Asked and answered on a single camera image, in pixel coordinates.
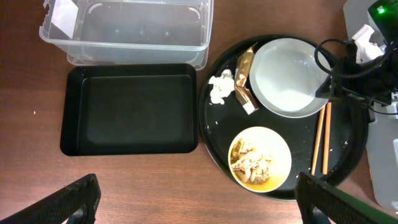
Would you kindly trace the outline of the wooden chopstick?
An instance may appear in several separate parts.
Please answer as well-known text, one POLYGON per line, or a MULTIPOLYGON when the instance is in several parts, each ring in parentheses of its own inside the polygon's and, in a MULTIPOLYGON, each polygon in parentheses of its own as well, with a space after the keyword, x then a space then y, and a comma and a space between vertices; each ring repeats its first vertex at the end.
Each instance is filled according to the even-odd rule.
POLYGON ((323 166, 322 173, 326 175, 328 173, 328 157, 329 157, 329 146, 330 146, 330 128, 331 128, 331 103, 326 104, 326 118, 325 118, 325 139, 323 147, 323 166))
POLYGON ((316 170, 316 166, 317 166, 318 151, 320 148, 320 141, 321 141, 321 136, 322 136, 324 117, 325 117, 325 106, 320 110, 320 115, 318 118, 318 126, 317 126, 317 133, 316 133, 316 138, 315 138, 315 147, 314 147, 314 152, 313 152, 312 168, 311 168, 312 175, 315 175, 315 170, 316 170))

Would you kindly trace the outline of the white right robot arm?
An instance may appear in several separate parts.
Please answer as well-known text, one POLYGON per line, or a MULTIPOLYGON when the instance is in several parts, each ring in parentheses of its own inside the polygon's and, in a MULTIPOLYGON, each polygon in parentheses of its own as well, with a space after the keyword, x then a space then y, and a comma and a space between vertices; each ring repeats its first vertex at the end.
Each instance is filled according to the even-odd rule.
POLYGON ((397 1, 348 1, 346 25, 367 16, 352 35, 341 40, 347 55, 325 68, 328 78, 316 96, 357 100, 370 112, 366 143, 376 202, 397 210, 397 1))

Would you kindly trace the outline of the grey round plate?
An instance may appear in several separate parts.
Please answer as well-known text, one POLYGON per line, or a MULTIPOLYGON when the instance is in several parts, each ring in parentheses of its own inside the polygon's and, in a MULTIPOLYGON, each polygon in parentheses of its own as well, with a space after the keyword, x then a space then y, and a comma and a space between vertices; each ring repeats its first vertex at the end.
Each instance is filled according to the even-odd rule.
POLYGON ((249 72, 252 92, 271 112, 286 118, 304 118, 328 102, 316 91, 328 74, 315 62, 315 47, 292 38, 272 40, 254 54, 249 72))

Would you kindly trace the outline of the gold snack wrapper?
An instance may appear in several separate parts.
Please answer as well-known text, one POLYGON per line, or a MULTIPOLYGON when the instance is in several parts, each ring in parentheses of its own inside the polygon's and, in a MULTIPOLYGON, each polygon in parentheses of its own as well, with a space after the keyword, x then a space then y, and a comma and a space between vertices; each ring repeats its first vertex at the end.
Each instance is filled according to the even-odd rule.
POLYGON ((237 100, 244 111, 250 115, 258 109, 258 105, 251 93, 246 88, 246 82, 254 60, 254 45, 243 52, 237 60, 236 73, 234 76, 234 92, 237 100))

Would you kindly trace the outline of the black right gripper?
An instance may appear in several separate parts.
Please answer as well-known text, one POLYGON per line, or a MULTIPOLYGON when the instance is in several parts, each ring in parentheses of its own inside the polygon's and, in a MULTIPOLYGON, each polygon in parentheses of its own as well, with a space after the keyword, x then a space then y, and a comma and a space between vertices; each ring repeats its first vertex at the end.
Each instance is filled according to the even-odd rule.
POLYGON ((342 78, 341 74, 354 75, 374 65, 358 65, 345 57, 333 64, 331 74, 315 92, 317 98, 348 100, 354 98, 364 104, 376 102, 383 106, 392 103, 392 93, 397 91, 397 56, 391 55, 375 70, 357 78, 342 78))

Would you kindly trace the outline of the white tissue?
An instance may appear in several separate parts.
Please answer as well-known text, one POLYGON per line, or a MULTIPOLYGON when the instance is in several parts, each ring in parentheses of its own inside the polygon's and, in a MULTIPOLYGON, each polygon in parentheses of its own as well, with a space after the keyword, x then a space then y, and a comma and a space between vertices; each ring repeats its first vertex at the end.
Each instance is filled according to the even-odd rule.
POLYGON ((212 104, 224 104, 224 99, 234 91, 234 77, 230 69, 223 70, 219 77, 212 76, 209 84, 213 85, 210 91, 210 100, 212 104))

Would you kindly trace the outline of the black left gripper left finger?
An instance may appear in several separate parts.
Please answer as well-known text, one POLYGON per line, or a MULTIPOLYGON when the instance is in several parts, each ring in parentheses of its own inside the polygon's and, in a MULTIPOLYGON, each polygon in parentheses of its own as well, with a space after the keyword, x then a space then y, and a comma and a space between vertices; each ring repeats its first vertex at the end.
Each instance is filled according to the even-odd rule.
POLYGON ((101 190, 95 174, 88 174, 1 223, 94 223, 101 190))

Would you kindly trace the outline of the yellow bowl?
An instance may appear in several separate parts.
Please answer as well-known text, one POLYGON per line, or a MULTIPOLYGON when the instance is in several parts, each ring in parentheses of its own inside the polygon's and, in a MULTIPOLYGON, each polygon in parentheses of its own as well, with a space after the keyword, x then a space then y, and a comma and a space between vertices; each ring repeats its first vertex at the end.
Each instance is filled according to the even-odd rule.
POLYGON ((279 188, 288 178, 292 167, 292 156, 285 140, 275 131, 255 126, 241 131, 231 142, 228 151, 228 167, 237 183, 243 188, 255 193, 268 193, 279 188), (232 147, 241 138, 251 142, 252 145, 260 149, 263 153, 272 156, 269 166, 269 179, 264 184, 247 184, 241 182, 237 175, 232 171, 230 155, 232 147))

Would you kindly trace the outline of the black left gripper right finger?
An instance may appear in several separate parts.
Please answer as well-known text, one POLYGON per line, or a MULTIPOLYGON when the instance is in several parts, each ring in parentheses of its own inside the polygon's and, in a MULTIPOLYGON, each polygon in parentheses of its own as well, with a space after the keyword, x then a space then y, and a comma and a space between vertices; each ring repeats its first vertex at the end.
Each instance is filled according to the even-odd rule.
POLYGON ((303 223, 397 223, 397 219, 312 175, 299 173, 295 198, 303 223))

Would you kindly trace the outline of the food scraps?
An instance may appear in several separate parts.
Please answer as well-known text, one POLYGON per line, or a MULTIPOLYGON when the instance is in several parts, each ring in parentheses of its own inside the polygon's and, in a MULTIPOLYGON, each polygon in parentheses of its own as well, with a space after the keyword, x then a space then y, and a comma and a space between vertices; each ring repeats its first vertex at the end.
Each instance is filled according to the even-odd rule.
POLYGON ((232 171, 241 182, 259 185, 268 181, 272 156, 255 148, 251 142, 239 139, 229 158, 232 171))

